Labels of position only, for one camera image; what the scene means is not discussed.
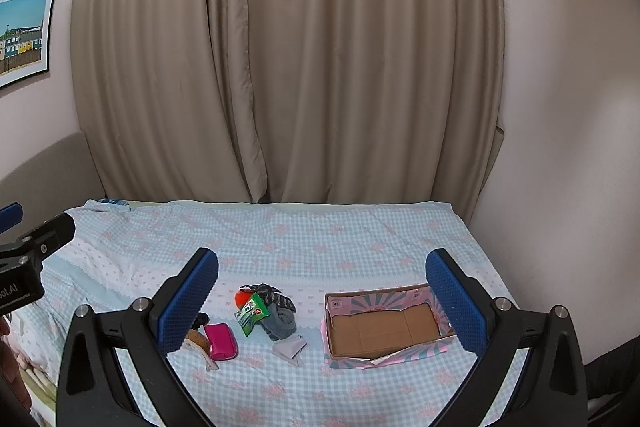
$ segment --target bed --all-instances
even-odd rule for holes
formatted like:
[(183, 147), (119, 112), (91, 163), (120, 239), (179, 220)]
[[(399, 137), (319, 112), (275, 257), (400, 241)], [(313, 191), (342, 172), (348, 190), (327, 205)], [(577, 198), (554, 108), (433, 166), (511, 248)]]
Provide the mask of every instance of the bed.
[[(122, 309), (151, 296), (179, 272), (198, 247), (214, 250), (220, 275), (204, 304), (211, 321), (228, 323), (239, 344), (235, 360), (207, 372), (193, 351), (169, 355), (178, 376), (221, 427), (355, 427), (428, 425), (474, 363), (457, 340), (446, 353), (375, 369), (331, 369), (324, 359), (320, 322), (324, 294), (424, 281), (426, 254), (444, 247), (492, 296), (510, 296), (463, 222), (443, 203), (330, 206), (175, 201), (116, 205), (90, 200), (68, 211), (74, 240), (48, 258), (46, 295), (14, 313), (12, 344), (36, 368), (30, 387), (44, 399), (36, 408), (54, 414), (46, 375), (57, 382), (66, 330), (75, 308)], [(298, 332), (307, 341), (304, 367), (271, 354), (261, 328), (246, 338), (236, 323), (239, 286), (267, 282), (292, 297)], [(161, 424), (121, 353), (127, 380), (143, 415)], [(524, 362), (519, 352), (485, 423), (504, 409)]]

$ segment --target gray sock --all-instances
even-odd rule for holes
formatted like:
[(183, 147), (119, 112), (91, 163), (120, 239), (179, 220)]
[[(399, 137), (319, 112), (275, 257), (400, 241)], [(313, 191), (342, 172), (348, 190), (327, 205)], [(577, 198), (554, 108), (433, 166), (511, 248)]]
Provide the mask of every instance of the gray sock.
[(267, 309), (271, 315), (263, 318), (259, 324), (272, 341), (286, 339), (295, 333), (296, 319), (292, 311), (281, 308), (275, 302), (269, 304)]

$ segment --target beige curtain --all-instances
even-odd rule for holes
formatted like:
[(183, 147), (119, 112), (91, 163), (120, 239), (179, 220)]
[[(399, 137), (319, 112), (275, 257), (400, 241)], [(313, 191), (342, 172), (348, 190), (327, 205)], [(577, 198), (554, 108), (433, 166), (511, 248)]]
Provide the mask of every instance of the beige curtain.
[(248, 0), (274, 201), (449, 201), (469, 219), (492, 149), (502, 0)]
[(78, 118), (110, 197), (257, 201), (247, 0), (74, 0)]
[(257, 201), (268, 174), (272, 201), (468, 220), (503, 25), (502, 0), (74, 0), (79, 119), (110, 196)]

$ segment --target open box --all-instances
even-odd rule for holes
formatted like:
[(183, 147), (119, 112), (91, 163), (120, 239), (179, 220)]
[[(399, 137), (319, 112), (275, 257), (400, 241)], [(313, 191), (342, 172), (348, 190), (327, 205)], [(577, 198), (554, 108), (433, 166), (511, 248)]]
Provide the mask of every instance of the open box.
[(327, 293), (321, 324), (324, 359), (365, 369), (445, 352), (455, 332), (428, 284)]

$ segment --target picture frame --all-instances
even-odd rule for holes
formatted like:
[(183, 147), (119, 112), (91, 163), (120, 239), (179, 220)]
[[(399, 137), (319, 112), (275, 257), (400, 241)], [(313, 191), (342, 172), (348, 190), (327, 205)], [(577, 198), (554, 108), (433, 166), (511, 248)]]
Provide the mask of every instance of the picture frame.
[(54, 0), (0, 0), (0, 90), (49, 71)]

